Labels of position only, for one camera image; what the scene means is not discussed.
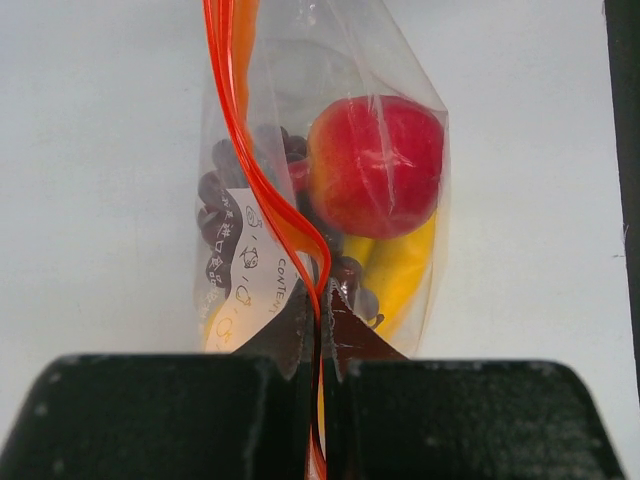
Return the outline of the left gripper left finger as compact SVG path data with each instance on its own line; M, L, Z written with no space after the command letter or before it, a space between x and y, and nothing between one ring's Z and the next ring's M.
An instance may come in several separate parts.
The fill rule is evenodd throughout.
M309 296L231 354L86 354L36 378L1 452L5 479L301 479Z

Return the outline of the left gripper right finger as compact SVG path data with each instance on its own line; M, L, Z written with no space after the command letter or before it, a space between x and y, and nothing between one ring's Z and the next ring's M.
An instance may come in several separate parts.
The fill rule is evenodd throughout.
M331 479L620 479L589 390L541 360L410 360L323 300Z

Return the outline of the yellow toy banana bunch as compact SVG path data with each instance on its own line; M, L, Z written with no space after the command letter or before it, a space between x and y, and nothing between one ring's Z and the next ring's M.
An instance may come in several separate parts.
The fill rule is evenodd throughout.
M391 240L348 240L345 252L363 268L354 312L405 355L417 350L426 322L437 219ZM281 313L304 283L282 246L263 227L260 213L245 206L227 213L205 273L199 312L204 347L232 352Z

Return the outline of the red toy apple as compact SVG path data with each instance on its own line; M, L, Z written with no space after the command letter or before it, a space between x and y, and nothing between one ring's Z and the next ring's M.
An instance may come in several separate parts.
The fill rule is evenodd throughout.
M317 215L345 234L392 239L434 213L445 128L436 112L397 95L341 98L312 122L307 155L288 166Z

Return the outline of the purple toy grape bunch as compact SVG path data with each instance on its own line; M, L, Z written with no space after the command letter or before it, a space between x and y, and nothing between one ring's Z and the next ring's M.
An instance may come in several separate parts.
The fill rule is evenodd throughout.
M204 241L203 282L196 288L206 325L222 334L253 334L275 318L299 272L270 233L229 139L211 148L213 166L198 183L197 225Z

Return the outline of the clear orange zip bag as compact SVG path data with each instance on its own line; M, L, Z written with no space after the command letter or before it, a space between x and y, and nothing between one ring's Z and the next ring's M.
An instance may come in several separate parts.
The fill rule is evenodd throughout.
M448 112L380 1L203 11L203 346L303 377L306 474L327 479L346 366L412 355L425 331L445 258Z

